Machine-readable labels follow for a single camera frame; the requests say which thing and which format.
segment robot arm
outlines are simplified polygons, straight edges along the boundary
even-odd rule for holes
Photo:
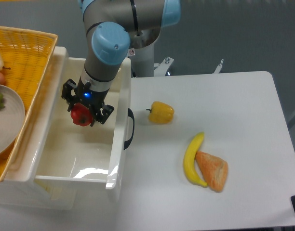
[[[69,79],[62,98],[69,104],[87,107],[94,122],[104,124],[114,108],[105,105],[121,63],[127,55],[129,33],[176,24],[179,0],[78,0],[83,14],[88,56],[78,84]]]

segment wicker basket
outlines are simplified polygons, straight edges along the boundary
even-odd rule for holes
[[[20,95],[26,110],[17,139],[0,154],[0,181],[16,157],[56,42],[54,34],[0,26],[0,53],[4,66],[10,68],[2,70],[6,86]]]

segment white table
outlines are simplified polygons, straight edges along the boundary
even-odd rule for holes
[[[153,101],[175,108],[152,125]],[[119,203],[79,191],[70,211],[0,206],[1,230],[190,231],[295,225],[295,154],[267,72],[132,79],[135,137]],[[222,193],[190,184],[182,159],[205,132],[202,151],[229,164]]]

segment bin handle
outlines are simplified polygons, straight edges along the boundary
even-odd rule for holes
[[[133,120],[133,132],[132,132],[132,136],[130,137],[130,139],[124,142],[124,150],[129,147],[129,145],[133,141],[133,137],[134,137],[134,114],[130,108],[128,108],[128,115],[127,116]]]

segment white plate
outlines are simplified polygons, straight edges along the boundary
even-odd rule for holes
[[[20,132],[25,109],[20,96],[12,89],[0,85],[5,107],[0,109],[0,153],[3,152]]]

